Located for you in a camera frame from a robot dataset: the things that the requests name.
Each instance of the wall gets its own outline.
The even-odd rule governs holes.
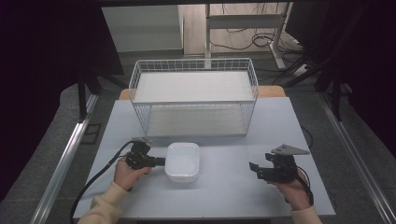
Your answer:
[[[177,6],[102,10],[117,52],[182,49]]]

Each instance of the white table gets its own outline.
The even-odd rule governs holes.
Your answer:
[[[132,137],[143,136],[130,101],[116,101],[89,179]],[[290,215],[290,205],[278,190],[249,170],[250,161],[272,167],[264,154],[282,144],[308,150],[288,97],[259,98],[247,136],[153,139],[150,156],[164,157],[174,142],[193,142],[201,149],[201,174],[192,184],[171,182],[163,167],[155,167],[134,186],[121,218],[215,219],[268,218]],[[311,155],[295,156],[311,180],[319,215],[335,215]],[[75,218],[90,209],[92,197],[103,193],[114,174],[110,167],[82,197]]]

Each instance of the white box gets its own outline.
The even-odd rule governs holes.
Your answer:
[[[173,143],[166,152],[165,172],[174,182],[190,183],[198,179],[200,150],[195,143]]]

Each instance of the white wire basket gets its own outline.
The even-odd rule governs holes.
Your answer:
[[[146,136],[246,135],[258,82],[250,59],[148,60],[129,93]]]

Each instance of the hand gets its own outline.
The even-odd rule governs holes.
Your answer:
[[[306,178],[301,170],[298,170],[298,175],[306,183]],[[293,211],[304,210],[311,206],[303,185],[301,185],[297,179],[294,179],[290,183],[268,183],[275,185],[279,189],[279,191],[285,196],[286,200],[290,203]]]
[[[116,165],[116,172],[114,173],[114,183],[125,190],[132,188],[140,176],[151,172],[151,167],[144,167],[140,170],[134,170],[125,162],[126,157],[119,159]]]

